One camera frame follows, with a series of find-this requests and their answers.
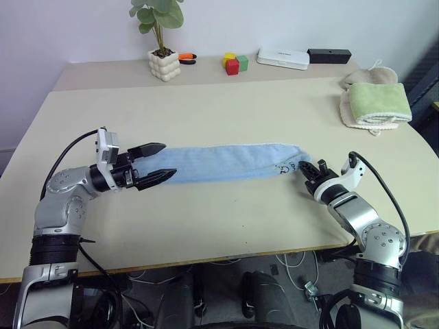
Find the yellow block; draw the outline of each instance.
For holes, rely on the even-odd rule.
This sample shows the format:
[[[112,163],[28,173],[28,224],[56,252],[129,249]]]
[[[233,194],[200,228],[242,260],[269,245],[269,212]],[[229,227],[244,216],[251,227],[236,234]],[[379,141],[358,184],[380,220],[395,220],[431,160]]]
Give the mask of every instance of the yellow block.
[[[222,67],[226,68],[226,62],[228,60],[234,60],[236,58],[236,55],[234,53],[225,53],[224,57],[222,58]]]

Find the white table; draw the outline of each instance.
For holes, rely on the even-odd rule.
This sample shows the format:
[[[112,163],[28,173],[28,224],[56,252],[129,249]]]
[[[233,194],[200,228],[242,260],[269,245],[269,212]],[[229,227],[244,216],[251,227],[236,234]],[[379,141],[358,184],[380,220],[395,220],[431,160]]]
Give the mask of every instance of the white table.
[[[102,125],[118,133],[121,151],[152,141],[168,147],[293,143],[339,171],[355,150],[388,183],[413,235],[439,230],[439,161],[422,137],[407,124],[374,137],[340,121],[340,76],[355,64],[302,72],[252,63],[247,73],[228,77],[218,62],[183,67],[170,84],[153,80],[146,69],[140,74],[145,63],[137,61],[67,68],[56,87],[63,91],[46,98],[0,179],[0,282],[19,281],[27,265],[34,209],[49,168],[74,138]],[[319,72],[326,77],[305,79]],[[252,74],[257,81],[248,81]],[[160,86],[135,86],[139,81]],[[86,89],[78,90],[81,85]],[[59,170],[91,165],[94,157],[89,138]],[[85,247],[105,268],[129,271],[348,243],[351,237],[308,196],[304,181],[293,174],[107,192],[89,204],[83,236],[97,243]],[[356,191],[403,230],[370,172]],[[80,271],[94,270],[78,260]]]

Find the blue towel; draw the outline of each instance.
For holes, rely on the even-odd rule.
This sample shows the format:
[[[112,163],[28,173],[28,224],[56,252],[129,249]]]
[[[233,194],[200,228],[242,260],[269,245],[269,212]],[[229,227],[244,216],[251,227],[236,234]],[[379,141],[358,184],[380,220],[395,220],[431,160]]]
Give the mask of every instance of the blue towel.
[[[299,161],[311,157],[289,144],[224,145],[164,149],[153,156],[136,159],[139,176],[158,169],[176,168],[166,183],[226,182],[291,173]]]

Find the orange scissors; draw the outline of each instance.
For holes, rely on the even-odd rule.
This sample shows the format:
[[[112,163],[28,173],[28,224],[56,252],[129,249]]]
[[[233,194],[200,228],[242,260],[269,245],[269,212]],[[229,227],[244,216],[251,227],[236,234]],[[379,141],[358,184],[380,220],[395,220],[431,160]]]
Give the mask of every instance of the orange scissors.
[[[178,56],[178,60],[181,64],[186,65],[192,65],[195,64],[197,61],[195,60],[197,58],[197,55],[194,53],[182,53]]]

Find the green leaf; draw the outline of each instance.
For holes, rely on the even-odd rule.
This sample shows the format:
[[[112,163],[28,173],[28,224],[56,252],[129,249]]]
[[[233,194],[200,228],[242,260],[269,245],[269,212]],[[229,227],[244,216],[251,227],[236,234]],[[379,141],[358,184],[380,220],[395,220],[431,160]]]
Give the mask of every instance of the green leaf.
[[[167,14],[157,11],[155,8],[153,13],[157,22],[167,29],[176,29],[183,25],[183,13],[181,12],[180,6],[175,0],[172,1],[171,9]]]
[[[156,11],[163,14],[168,13],[171,10],[172,0],[146,0],[146,3],[153,7]]]
[[[139,25],[139,31],[142,34],[148,33],[149,31],[151,31],[152,27],[154,26],[154,23],[150,23],[150,24],[140,24]]]
[[[130,9],[130,17],[134,17],[136,16],[136,13],[141,9],[142,7],[138,6],[138,7],[133,7]]]
[[[152,14],[152,9],[146,9],[142,8],[137,12],[137,18],[140,20],[143,24],[151,24],[156,19],[154,18],[154,15]]]
[[[143,7],[144,5],[146,5],[146,0],[131,0],[131,4],[134,7]]]

